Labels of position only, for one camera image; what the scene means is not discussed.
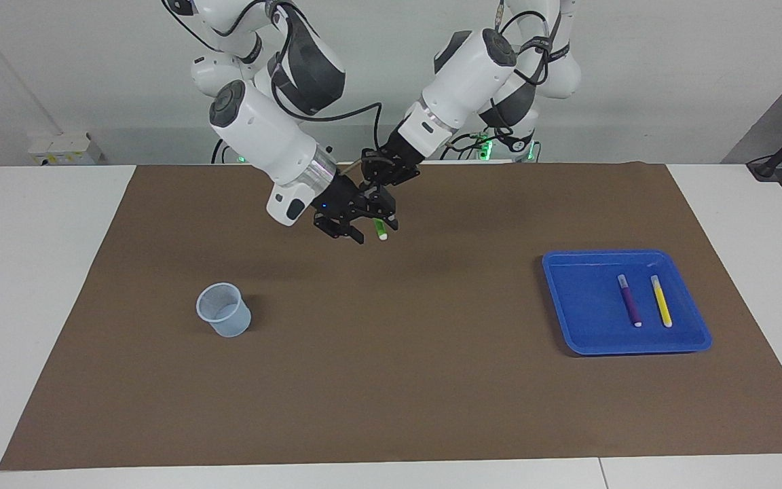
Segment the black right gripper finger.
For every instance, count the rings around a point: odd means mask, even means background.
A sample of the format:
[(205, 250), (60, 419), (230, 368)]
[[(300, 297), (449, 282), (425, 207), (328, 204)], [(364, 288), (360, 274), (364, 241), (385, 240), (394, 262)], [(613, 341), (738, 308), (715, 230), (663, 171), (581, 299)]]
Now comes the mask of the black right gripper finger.
[(394, 231), (399, 229), (399, 223), (395, 217), (395, 199), (389, 191), (367, 191), (365, 192), (365, 198), (367, 201), (367, 214), (372, 219), (382, 220)]
[(344, 236), (344, 238), (350, 238), (357, 242), (358, 245), (363, 245), (365, 242), (364, 234), (345, 219), (342, 222), (337, 222), (331, 217), (315, 216), (314, 226), (330, 238), (336, 239)]

